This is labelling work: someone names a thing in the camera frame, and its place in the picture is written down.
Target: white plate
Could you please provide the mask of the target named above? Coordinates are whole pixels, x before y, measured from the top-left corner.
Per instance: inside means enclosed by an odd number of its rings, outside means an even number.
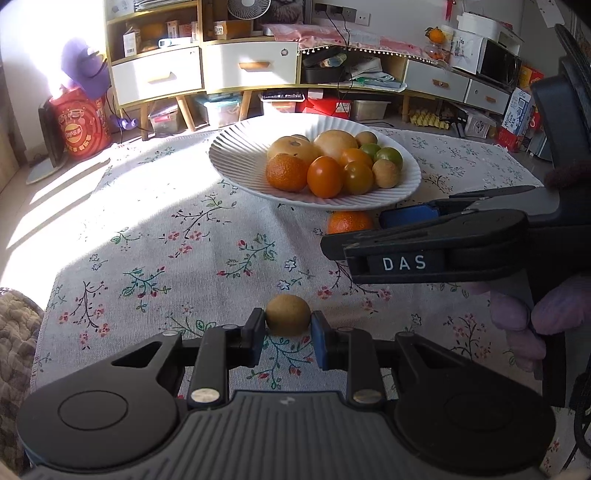
[[[394,147],[404,160],[402,179],[393,189],[376,189],[365,195],[339,195],[321,199],[308,188],[298,193],[282,192],[271,187],[265,178],[267,149],[279,137],[300,134],[314,140],[326,130],[344,130],[353,136],[372,131],[382,147]],[[414,157],[398,142],[364,125],[315,113],[282,113],[257,116],[228,127],[209,148],[213,167],[236,187],[268,200],[323,210],[371,210],[401,202],[410,197],[421,183],[421,169]]]

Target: wooden cabinet leg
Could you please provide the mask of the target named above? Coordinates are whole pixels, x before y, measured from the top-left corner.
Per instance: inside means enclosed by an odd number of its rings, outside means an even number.
[[[181,109],[181,113],[183,114],[183,118],[185,119],[185,123],[191,132],[195,131],[195,123],[193,122],[193,117],[191,116],[191,111],[189,110],[189,106],[187,105],[187,99],[184,95],[179,95],[177,97],[178,107]]]
[[[148,119],[148,107],[147,103],[142,103],[139,106],[139,125],[142,128],[142,140],[145,142],[148,139],[148,125],[150,124]]]
[[[240,105],[240,118],[239,120],[246,120],[248,117],[248,109],[251,105],[252,90],[246,90],[242,93],[242,104]]]
[[[405,95],[402,99],[402,121],[407,124],[409,120],[409,113],[410,111],[410,96]]]

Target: purple hat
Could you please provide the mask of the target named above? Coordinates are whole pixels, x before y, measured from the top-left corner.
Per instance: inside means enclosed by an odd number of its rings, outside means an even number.
[[[106,60],[81,38],[72,38],[61,52],[61,69],[91,100],[101,98],[111,85]]]

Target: wall socket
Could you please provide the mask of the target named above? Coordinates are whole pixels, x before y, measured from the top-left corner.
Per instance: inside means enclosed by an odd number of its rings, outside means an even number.
[[[357,20],[357,10],[349,7],[338,7],[330,4],[314,4],[314,16],[317,18],[330,18],[331,20],[345,21],[355,23]]]
[[[361,10],[357,10],[357,15],[355,17],[355,23],[358,25],[364,25],[366,27],[369,26],[369,13],[362,12]]]

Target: storage box with blue lid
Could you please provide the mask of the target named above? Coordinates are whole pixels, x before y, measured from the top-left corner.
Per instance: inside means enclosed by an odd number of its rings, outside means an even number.
[[[238,122],[240,118],[241,93],[226,93],[194,97],[199,114],[214,128]]]

